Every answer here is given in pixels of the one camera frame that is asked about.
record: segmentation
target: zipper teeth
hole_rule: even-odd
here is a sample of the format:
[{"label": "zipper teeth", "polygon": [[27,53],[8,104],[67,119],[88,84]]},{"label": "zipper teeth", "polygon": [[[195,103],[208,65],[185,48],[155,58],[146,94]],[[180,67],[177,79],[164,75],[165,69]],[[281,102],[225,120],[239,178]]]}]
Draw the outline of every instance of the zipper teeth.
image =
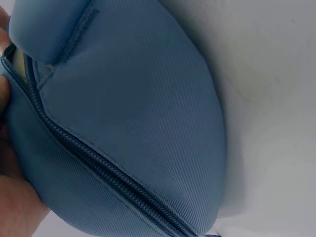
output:
[{"label": "zipper teeth", "polygon": [[180,220],[173,216],[164,206],[155,200],[150,194],[143,190],[130,177],[122,173],[117,167],[104,159],[100,154],[94,150],[87,148],[80,140],[54,124],[43,112],[41,100],[38,95],[36,82],[34,78],[31,59],[25,56],[25,71],[28,78],[30,94],[25,88],[25,85],[19,80],[19,77],[10,68],[10,65],[2,58],[2,64],[7,70],[13,74],[24,92],[28,95],[33,103],[38,117],[49,128],[51,133],[59,140],[67,150],[71,151],[78,157],[85,165],[89,166],[97,172],[113,189],[119,192],[134,206],[136,206],[147,218],[154,224],[164,230],[168,235],[173,237],[197,237],[188,227]]}]

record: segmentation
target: zipper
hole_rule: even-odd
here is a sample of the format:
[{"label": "zipper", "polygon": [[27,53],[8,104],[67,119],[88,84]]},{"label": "zipper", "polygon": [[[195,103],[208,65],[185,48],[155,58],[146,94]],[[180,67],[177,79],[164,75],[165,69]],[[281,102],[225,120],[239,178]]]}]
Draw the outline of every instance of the zipper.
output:
[{"label": "zipper", "polygon": [[171,237],[198,237],[198,235],[187,227],[178,217],[173,215],[163,204],[158,202],[141,185],[119,170],[102,155],[88,147],[78,138],[71,135],[48,118],[44,112],[40,95],[37,90],[32,59],[29,56],[24,55],[28,88],[26,88],[26,85],[21,81],[20,76],[15,73],[11,65],[3,57],[1,58],[1,62],[29,97],[39,119],[57,141],[59,141],[69,152],[99,175],[99,177],[101,177],[108,185],[129,201],[167,235]]}]

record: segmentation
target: blue bag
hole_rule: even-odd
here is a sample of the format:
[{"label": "blue bag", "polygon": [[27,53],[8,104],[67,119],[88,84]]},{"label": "blue bag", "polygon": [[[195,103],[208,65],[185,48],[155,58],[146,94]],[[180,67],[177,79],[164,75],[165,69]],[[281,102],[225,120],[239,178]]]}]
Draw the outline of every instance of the blue bag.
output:
[{"label": "blue bag", "polygon": [[[16,0],[12,145],[43,202],[96,236],[198,237],[224,187],[207,64],[157,0]],[[10,64],[24,52],[26,83]]]}]

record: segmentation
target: hand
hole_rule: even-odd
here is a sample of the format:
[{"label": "hand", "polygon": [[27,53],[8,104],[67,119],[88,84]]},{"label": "hand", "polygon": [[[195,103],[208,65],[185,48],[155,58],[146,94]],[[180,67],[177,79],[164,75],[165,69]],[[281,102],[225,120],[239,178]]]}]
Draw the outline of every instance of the hand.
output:
[{"label": "hand", "polygon": [[[0,7],[0,26],[8,15]],[[10,44],[0,29],[0,53]],[[0,116],[9,101],[9,84],[0,76]],[[23,179],[4,121],[0,120],[0,237],[31,237],[49,209],[34,188]]]}]

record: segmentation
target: white background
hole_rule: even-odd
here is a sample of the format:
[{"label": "white background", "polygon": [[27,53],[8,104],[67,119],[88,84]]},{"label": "white background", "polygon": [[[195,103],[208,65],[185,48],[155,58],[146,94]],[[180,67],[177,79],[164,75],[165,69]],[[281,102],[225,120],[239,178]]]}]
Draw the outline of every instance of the white background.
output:
[{"label": "white background", "polygon": [[[316,236],[316,1],[161,1],[205,54],[225,111],[227,186],[214,228]],[[43,236],[85,235],[50,214],[34,235]]]}]

